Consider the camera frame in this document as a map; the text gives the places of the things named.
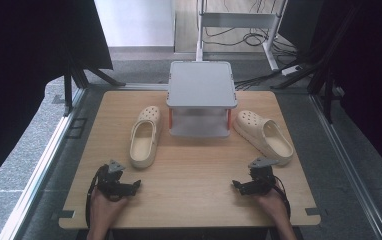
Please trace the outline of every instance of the white clog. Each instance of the white clog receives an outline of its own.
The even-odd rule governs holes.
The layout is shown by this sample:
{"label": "white clog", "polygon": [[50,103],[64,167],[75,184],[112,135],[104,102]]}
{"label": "white clog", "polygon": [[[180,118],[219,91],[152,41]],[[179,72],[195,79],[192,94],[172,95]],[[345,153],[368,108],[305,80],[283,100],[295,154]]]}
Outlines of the white clog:
{"label": "white clog", "polygon": [[143,109],[131,131],[129,155],[134,167],[146,168],[153,164],[161,130],[160,109],[157,106]]}
{"label": "white clog", "polygon": [[247,110],[238,113],[233,126],[266,157],[278,160],[278,165],[287,164],[293,157],[294,149],[275,121]]}

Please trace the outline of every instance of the gray floor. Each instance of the gray floor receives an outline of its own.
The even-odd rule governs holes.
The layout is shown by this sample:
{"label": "gray floor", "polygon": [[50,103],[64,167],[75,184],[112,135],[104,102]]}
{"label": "gray floor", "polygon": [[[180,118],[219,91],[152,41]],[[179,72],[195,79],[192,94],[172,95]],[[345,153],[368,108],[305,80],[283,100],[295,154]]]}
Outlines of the gray floor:
{"label": "gray floor", "polygon": [[[175,54],[173,46],[111,48],[114,71],[105,72],[127,88],[146,83],[163,88],[169,66],[175,60],[193,60],[193,54]],[[236,81],[268,74],[269,66],[260,54],[207,54],[207,60],[229,61]],[[62,138],[48,173],[37,189],[36,197],[16,239],[75,239],[77,231],[58,226],[64,200],[81,158],[87,136],[104,92],[119,90],[87,72],[91,83],[83,99],[75,106],[74,122]],[[286,80],[278,76],[250,90],[270,90],[269,86]],[[317,101],[306,93],[310,78],[285,90],[275,90],[290,134],[295,143],[322,221],[313,227],[301,227],[304,239],[382,239],[382,159],[348,118],[333,102],[332,125],[325,125]],[[41,108],[16,148],[0,169],[0,233],[7,226],[13,210],[43,157],[64,112],[62,79],[55,79],[46,88]],[[77,125],[84,124],[83,131]]]}

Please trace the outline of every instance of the clog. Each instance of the clog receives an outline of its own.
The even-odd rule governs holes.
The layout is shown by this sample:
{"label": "clog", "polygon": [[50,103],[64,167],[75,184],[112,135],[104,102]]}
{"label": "clog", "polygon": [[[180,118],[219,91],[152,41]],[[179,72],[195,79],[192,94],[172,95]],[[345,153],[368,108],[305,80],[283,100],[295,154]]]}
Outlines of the clog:
{"label": "clog", "polygon": [[162,118],[157,106],[141,111],[131,131],[130,162],[136,168],[153,164],[162,130]]}
{"label": "clog", "polygon": [[246,110],[238,113],[233,127],[263,155],[278,160],[278,165],[287,164],[293,157],[294,149],[275,121]]}

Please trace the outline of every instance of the wooden table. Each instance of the wooden table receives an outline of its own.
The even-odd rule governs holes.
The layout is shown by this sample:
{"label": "wooden table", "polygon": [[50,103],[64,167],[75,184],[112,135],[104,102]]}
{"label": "wooden table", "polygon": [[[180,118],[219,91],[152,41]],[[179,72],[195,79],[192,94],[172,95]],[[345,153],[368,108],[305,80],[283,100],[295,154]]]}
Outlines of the wooden table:
{"label": "wooden table", "polygon": [[[165,91],[107,92],[92,127],[82,159],[64,205],[72,218],[60,218],[65,229],[86,228],[85,202],[97,169],[114,159],[126,167],[123,183],[142,180],[137,195],[115,223],[117,228],[243,227],[272,226],[271,221],[248,196],[241,196],[232,180],[251,180],[247,165],[260,156],[235,130],[227,138],[180,138],[168,131]],[[292,143],[275,95],[272,92],[237,92],[241,110],[251,110],[275,120]],[[131,128],[147,106],[159,106],[163,130],[154,164],[137,170],[128,160]],[[316,225],[319,215],[297,154],[285,167],[273,167],[285,185],[291,203],[293,225]]]}

